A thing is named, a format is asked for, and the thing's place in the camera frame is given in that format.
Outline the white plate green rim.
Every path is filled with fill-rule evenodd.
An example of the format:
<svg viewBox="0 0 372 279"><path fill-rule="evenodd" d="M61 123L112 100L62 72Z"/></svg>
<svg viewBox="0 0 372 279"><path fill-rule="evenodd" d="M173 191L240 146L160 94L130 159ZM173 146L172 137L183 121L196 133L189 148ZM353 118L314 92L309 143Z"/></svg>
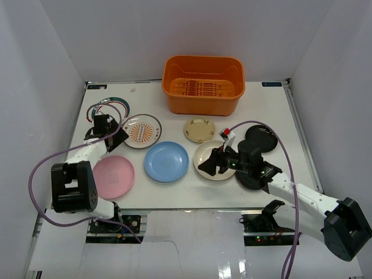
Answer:
<svg viewBox="0 0 372 279"><path fill-rule="evenodd" d="M121 114L121 124L123 124L128 119L128 117L130 116L131 108L130 108L129 103L122 98L112 96L112 97L108 97L108 98L100 100L97 103L97 105L94 106L91 109L91 115L88 118L90 122L93 121L93 118L94 118L95 115L109 114L111 116L114 116L116 118L116 120L119 119L119 117L117 116L116 110L114 108L112 108L111 106L105 105L106 103L116 107L117 110L120 112L120 114Z"/></svg>

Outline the white plate orange sunburst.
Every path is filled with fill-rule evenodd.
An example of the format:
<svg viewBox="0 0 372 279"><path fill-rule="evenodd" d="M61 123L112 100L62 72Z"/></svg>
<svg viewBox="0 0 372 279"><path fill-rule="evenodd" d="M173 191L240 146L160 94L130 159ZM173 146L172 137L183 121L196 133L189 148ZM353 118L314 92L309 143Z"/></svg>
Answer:
<svg viewBox="0 0 372 279"><path fill-rule="evenodd" d="M154 145L162 135L160 121L149 114L137 114L129 117L122 125L128 134L124 143L133 149L146 149Z"/></svg>

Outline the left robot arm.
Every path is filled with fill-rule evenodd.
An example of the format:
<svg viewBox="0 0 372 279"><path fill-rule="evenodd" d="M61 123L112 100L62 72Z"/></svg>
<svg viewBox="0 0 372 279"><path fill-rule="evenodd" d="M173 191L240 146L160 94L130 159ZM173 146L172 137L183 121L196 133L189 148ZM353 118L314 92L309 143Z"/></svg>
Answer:
<svg viewBox="0 0 372 279"><path fill-rule="evenodd" d="M98 196L93 168L128 138L109 115L94 116L94 126L85 135L85 146L64 163L51 168L52 206L57 213L84 213L103 219L103 225L116 232L123 225L119 206Z"/></svg>

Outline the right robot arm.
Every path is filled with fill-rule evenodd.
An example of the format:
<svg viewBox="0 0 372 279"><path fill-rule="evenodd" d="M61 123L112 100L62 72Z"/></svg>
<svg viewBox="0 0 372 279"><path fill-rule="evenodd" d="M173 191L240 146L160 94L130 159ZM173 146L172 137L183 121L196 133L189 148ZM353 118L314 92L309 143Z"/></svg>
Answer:
<svg viewBox="0 0 372 279"><path fill-rule="evenodd" d="M293 183L246 140L238 144L236 151L229 146L213 148L198 169L210 176L233 169L247 175L254 188L276 196L262 211L263 227L268 231L275 232L280 227L298 230L324 243L332 254L346 262L371 239L371 227L354 199L340 200Z"/></svg>

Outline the orange plastic bin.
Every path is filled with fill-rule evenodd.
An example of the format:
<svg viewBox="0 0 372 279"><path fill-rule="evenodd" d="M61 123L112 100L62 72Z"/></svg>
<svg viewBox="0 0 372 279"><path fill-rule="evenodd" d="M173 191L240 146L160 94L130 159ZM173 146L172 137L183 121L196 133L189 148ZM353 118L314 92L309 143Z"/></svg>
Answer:
<svg viewBox="0 0 372 279"><path fill-rule="evenodd" d="M244 66L231 57L173 56L164 66L162 90L175 114L229 116L245 92Z"/></svg>

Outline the cream plastic plate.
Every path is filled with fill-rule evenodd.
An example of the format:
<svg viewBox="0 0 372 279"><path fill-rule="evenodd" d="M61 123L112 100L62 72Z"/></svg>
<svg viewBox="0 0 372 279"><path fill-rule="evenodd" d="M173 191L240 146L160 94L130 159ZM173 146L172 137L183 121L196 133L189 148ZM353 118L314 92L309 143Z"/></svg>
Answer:
<svg viewBox="0 0 372 279"><path fill-rule="evenodd" d="M210 157L212 149L218 148L222 146L222 144L223 144L223 141L217 141L217 140L206 141L200 144L200 146L198 146L198 148L196 149L194 153L193 160L194 160L195 169L202 177L207 178L208 180L212 180L212 181L226 180L235 174L235 170L232 170L232 169L228 169L225 173L219 174L218 173L219 168L217 168L216 175L211 176L208 173L205 173L204 171L198 169L198 166L201 163L205 162Z"/></svg>

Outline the small beige patterned plate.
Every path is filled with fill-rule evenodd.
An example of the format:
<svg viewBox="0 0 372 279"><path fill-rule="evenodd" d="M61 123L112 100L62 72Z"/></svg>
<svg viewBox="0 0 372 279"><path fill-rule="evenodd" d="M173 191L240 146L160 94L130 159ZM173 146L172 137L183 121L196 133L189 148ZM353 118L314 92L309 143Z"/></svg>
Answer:
<svg viewBox="0 0 372 279"><path fill-rule="evenodd" d="M183 130L189 140L201 144L213 139L216 126L212 120L199 117L187 120Z"/></svg>

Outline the pink plastic plate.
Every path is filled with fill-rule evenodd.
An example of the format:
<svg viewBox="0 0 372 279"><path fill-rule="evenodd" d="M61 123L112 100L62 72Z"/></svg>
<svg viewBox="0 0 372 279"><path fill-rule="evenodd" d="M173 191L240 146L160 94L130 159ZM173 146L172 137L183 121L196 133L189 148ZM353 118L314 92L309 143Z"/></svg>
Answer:
<svg viewBox="0 0 372 279"><path fill-rule="evenodd" d="M122 156L108 156L93 168L98 196L102 199L116 199L128 192L134 184L133 164Z"/></svg>

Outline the glossy black plate front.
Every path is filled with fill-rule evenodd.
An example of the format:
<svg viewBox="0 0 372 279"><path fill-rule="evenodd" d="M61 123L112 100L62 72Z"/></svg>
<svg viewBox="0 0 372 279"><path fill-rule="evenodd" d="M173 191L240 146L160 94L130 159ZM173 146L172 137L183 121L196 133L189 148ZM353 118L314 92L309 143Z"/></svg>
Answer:
<svg viewBox="0 0 372 279"><path fill-rule="evenodd" d="M251 190L251 191L265 191L268 192L267 187L267 174L264 171L261 171L253 176L251 176L248 173L243 173L240 171L237 171L235 173L235 177L237 181L245 188Z"/></svg>

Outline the blue plastic plate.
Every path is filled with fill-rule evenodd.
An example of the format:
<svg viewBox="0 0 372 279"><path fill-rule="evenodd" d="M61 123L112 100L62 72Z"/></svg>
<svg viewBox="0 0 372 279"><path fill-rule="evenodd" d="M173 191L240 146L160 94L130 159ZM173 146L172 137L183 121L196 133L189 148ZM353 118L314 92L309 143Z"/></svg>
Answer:
<svg viewBox="0 0 372 279"><path fill-rule="evenodd" d="M150 178L170 183L180 179L189 167L186 149L172 141L163 141L152 146L145 155L144 169Z"/></svg>

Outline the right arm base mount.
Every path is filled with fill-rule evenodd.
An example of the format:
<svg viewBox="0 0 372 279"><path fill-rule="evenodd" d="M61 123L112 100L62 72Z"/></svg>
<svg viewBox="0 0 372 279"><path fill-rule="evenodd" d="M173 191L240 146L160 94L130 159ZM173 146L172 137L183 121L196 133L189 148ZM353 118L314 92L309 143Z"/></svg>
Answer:
<svg viewBox="0 0 372 279"><path fill-rule="evenodd" d="M274 200L264 209L248 211L241 215L239 223L244 228L246 247L291 246L293 244L294 230L280 227L274 220L277 209L284 205L284 202Z"/></svg>

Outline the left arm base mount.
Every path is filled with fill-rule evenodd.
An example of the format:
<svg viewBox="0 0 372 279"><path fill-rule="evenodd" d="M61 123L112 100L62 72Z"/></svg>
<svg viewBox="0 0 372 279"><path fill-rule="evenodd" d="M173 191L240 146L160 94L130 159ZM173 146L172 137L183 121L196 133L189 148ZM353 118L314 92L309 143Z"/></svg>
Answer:
<svg viewBox="0 0 372 279"><path fill-rule="evenodd" d="M87 244L140 244L145 230L142 216L125 214L115 217L113 223L91 221L88 226L85 242Z"/></svg>

